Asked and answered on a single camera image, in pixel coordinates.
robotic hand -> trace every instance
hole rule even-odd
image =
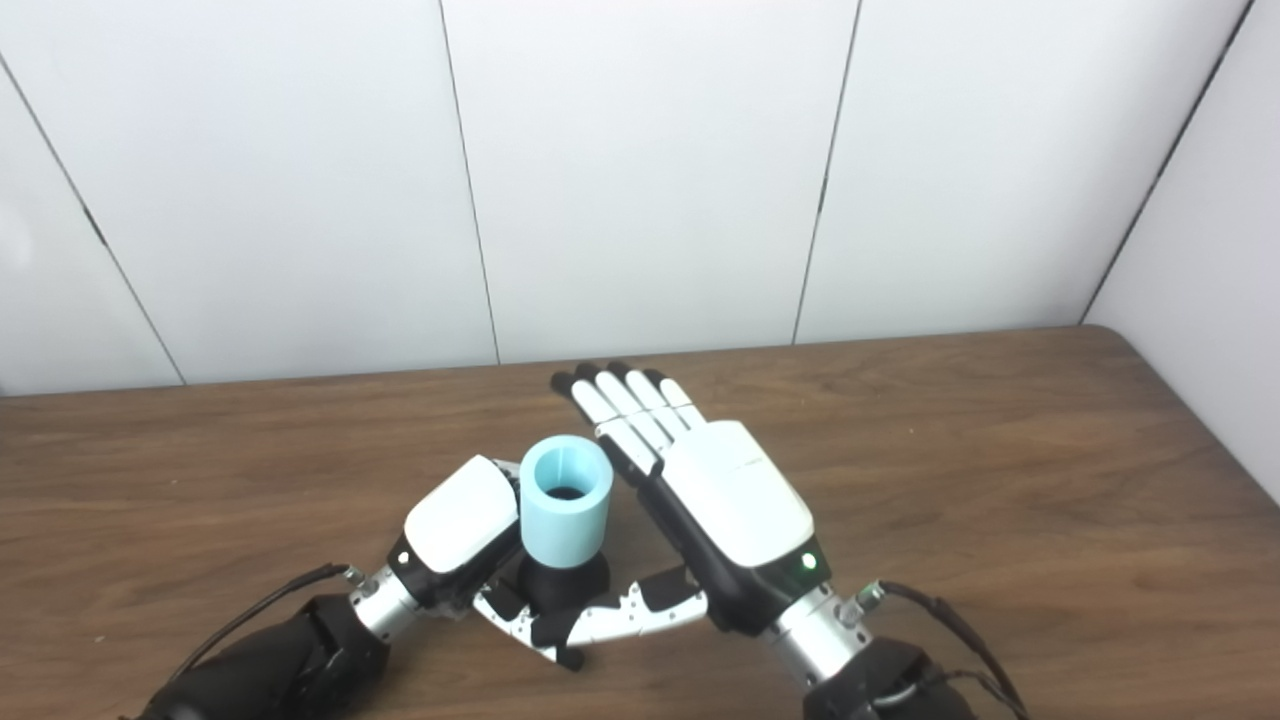
[[[137,720],[324,720],[381,678],[390,643],[419,618],[461,618],[520,547],[518,465],[475,456],[422,498],[365,577],[326,565],[285,584],[215,633],[151,698]],[[349,594],[311,598],[284,623],[201,657],[284,594],[343,574]]]
[[[895,583],[873,583],[854,601],[836,596],[809,507],[741,423],[707,421],[676,380],[621,363],[557,373],[552,388],[594,425],[614,469],[684,557],[699,597],[705,593],[712,621],[764,639],[806,691],[806,719],[972,720],[947,684],[955,676],[978,679],[1027,717],[998,662],[945,601]],[[997,679],[942,673],[920,648],[873,637],[863,616],[887,593],[922,603]]]

wooden table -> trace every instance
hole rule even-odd
[[[883,577],[946,596],[1037,719],[1280,716],[1280,512],[1111,332],[637,364],[754,430],[813,507],[838,591]],[[584,430],[547,391],[564,365],[0,400],[0,716],[132,715],[284,578],[374,569],[468,456]],[[614,487],[614,577],[675,564]],[[977,665],[923,614],[878,615]],[[800,694],[763,643],[709,623],[596,648],[573,675],[468,618],[398,644],[360,717],[763,720],[797,717]]]

blue cylinder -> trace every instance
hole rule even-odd
[[[520,462],[520,538],[548,568],[576,568],[600,551],[613,468],[577,436],[553,436]]]

black cable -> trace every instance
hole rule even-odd
[[[349,568],[351,565],[334,565],[332,562],[326,562],[320,568],[316,568],[315,570],[303,573],[297,578],[293,578],[288,583],[284,583],[274,592],[271,592],[271,594],[255,602],[253,605],[250,606],[248,610],[237,615],[234,620],[223,625],[221,629],[219,629],[216,633],[209,635],[209,639],[200,643],[200,647],[197,647],[195,652],[187,656],[187,660],[183,660],[182,664],[178,665],[178,669],[174,670],[173,675],[169,676],[169,682],[172,683],[174,679],[178,678],[178,675],[182,675],[187,670],[191,670],[197,662],[200,662],[200,659],[202,659],[210,650],[214,648],[214,646],[223,642],[223,639],[225,639],[227,635],[234,633],[237,628],[252,620],[253,616],[270,607],[271,603],[274,603],[275,601],[289,594],[291,592],[319,583],[320,580],[333,578],[334,575],[340,575],[346,573]]]
[[[982,689],[987,691],[991,697],[1000,701],[1001,705],[1012,711],[1018,720],[1032,720],[1032,716],[1027,714],[1027,708],[1023,707],[1020,702],[1009,697],[1009,693],[1002,691],[997,682],[983,673],[974,673],[973,670],[952,670],[950,673],[943,673],[943,680],[952,680],[955,678],[969,678],[977,680]]]
[[[1018,694],[1018,689],[1014,687],[1014,680],[1009,678],[1005,669],[996,660],[996,656],[987,650],[987,643],[983,642],[978,632],[974,630],[969,623],[964,621],[947,601],[941,597],[931,597],[923,592],[904,585],[901,583],[890,583],[887,580],[879,580],[879,587],[888,594],[896,594],[901,598],[909,600],[925,610],[934,620],[946,625],[948,630],[955,633],[960,642],[965,644],[969,650],[974,652],[982,662],[991,670],[991,674],[996,676],[996,682],[1000,683],[1000,691],[1009,696],[1009,700],[1014,701],[1020,708],[1023,705],[1021,696]]]

cup opening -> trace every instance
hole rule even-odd
[[[588,456],[572,448],[556,448],[538,459],[534,483],[548,497],[572,501],[595,489],[599,479],[591,473]]]

